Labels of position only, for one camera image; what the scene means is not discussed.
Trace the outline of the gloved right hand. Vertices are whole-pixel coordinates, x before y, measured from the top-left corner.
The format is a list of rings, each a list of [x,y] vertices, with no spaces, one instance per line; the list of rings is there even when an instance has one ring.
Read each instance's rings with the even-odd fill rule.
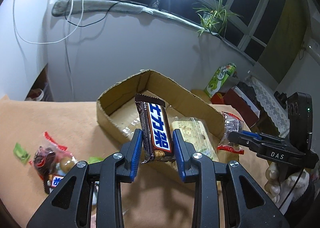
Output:
[[[293,201],[297,201],[306,192],[310,176],[306,170],[303,170],[300,175],[300,171],[291,174],[284,181],[280,181],[280,167],[271,162],[265,172],[267,183],[264,186],[267,195],[270,199],[280,208],[283,202],[284,206],[289,206]]]

